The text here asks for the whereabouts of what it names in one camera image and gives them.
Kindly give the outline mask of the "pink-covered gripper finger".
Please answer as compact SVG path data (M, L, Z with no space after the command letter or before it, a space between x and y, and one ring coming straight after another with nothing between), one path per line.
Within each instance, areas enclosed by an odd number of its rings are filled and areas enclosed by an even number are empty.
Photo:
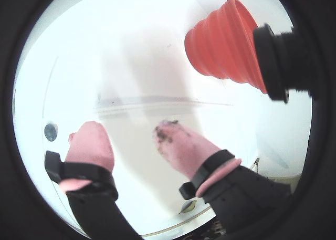
M160 155L188 179L179 188L182 197L202 198L226 233L261 220L292 196L290 185L242 166L241 159L178 121L160 122L153 138Z
M47 151L44 166L66 195L80 227L91 239L141 239L116 204L114 154L103 125L85 122L68 140L65 160Z

